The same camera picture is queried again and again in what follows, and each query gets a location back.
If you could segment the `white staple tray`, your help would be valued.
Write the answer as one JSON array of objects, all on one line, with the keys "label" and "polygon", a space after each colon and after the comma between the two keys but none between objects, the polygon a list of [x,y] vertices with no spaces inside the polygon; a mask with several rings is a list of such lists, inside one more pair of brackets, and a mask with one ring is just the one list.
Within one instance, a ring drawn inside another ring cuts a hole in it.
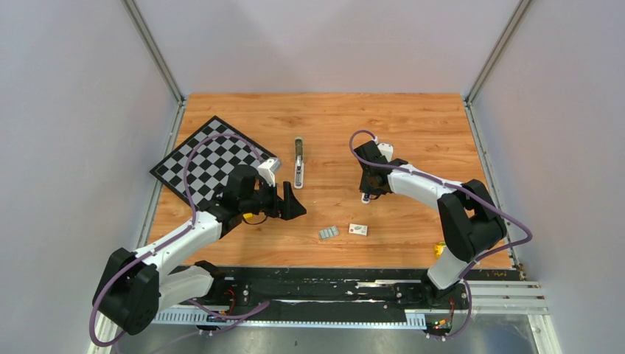
[{"label": "white staple tray", "polygon": [[337,228],[337,226],[330,226],[327,227],[325,229],[322,229],[319,233],[319,239],[320,240],[327,240],[330,239],[331,237],[335,237],[337,235],[339,235],[339,230]]}]

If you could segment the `grey white stapler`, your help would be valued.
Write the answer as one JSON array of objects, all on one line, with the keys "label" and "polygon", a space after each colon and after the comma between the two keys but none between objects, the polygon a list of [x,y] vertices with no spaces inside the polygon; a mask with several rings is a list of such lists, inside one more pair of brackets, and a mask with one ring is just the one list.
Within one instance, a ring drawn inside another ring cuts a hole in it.
[{"label": "grey white stapler", "polygon": [[301,136],[294,139],[295,147],[295,168],[294,187],[301,189],[304,186],[304,142]]}]

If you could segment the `white staple box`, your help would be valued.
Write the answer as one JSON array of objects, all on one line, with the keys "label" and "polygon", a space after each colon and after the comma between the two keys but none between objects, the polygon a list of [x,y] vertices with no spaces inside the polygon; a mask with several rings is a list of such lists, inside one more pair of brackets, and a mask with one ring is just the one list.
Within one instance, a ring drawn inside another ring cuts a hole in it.
[{"label": "white staple box", "polygon": [[366,237],[368,235],[368,227],[367,225],[351,223],[348,227],[348,233],[350,235],[359,235]]}]

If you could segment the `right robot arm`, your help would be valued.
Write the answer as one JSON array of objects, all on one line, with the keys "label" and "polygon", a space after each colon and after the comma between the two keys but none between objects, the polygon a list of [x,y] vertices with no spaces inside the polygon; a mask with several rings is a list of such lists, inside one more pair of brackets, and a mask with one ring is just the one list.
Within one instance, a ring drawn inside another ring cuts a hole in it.
[{"label": "right robot arm", "polygon": [[374,141],[356,147],[352,153],[363,170],[360,191],[370,199],[403,195],[439,214],[446,249],[427,270],[420,290],[427,306],[441,307],[450,298],[450,287],[466,274],[469,264],[507,235],[487,188],[476,179],[466,183],[450,181],[405,160],[388,160],[389,153]]}]

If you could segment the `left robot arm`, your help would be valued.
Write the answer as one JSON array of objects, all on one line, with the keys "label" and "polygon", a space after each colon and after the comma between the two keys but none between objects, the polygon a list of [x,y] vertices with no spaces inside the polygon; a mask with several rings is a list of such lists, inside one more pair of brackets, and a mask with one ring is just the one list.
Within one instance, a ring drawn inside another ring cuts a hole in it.
[{"label": "left robot arm", "polygon": [[177,267],[196,251],[225,237],[247,213],[284,221],[306,215],[290,182],[278,194],[270,167],[238,165],[226,185],[204,208],[168,235],[135,251],[120,248],[108,258],[93,299],[93,314],[101,313],[125,333],[143,331],[161,311],[200,297],[220,303],[226,285],[217,269],[200,261],[183,271]]}]

